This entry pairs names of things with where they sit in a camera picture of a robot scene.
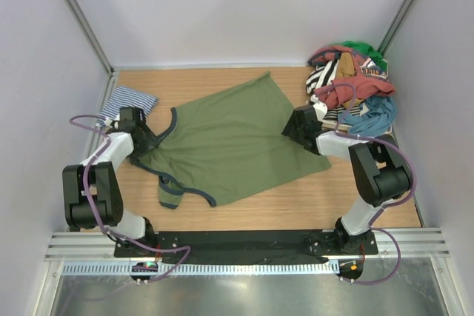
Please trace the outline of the blue white striped tank top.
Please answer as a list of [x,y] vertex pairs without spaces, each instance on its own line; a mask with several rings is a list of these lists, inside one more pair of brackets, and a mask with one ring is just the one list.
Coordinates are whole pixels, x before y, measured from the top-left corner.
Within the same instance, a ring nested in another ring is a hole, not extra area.
[[158,98],[125,86],[117,86],[109,97],[99,115],[96,125],[104,127],[109,121],[114,120],[122,107],[138,107],[149,115],[156,107]]

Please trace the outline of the olive green tank top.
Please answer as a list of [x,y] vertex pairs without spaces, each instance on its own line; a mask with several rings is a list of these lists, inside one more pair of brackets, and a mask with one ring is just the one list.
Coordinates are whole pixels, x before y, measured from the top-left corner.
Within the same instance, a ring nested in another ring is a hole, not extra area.
[[158,176],[159,203],[186,193],[211,207],[324,172],[330,161],[281,133],[293,106],[269,73],[171,109],[158,146],[135,165]]

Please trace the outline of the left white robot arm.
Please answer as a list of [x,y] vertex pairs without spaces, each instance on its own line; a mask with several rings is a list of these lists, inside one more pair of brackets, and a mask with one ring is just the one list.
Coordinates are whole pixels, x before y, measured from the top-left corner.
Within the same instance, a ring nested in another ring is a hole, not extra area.
[[149,149],[158,146],[158,138],[147,126],[139,107],[122,107],[118,118],[108,121],[110,131],[79,122],[94,118],[103,122],[103,115],[77,115],[73,126],[101,136],[98,148],[81,163],[62,171],[64,215],[74,229],[94,229],[117,244],[130,244],[142,257],[152,255],[158,246],[153,225],[146,217],[135,215],[124,207],[116,171],[124,161],[137,163]]

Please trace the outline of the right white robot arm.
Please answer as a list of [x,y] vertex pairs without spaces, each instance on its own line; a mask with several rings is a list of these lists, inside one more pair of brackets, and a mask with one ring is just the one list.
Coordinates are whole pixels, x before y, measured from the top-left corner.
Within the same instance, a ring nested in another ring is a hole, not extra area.
[[326,130],[310,105],[293,110],[282,135],[312,154],[351,163],[358,198],[335,224],[333,243],[340,253],[357,253],[381,213],[415,187],[407,158],[389,135],[362,138]]

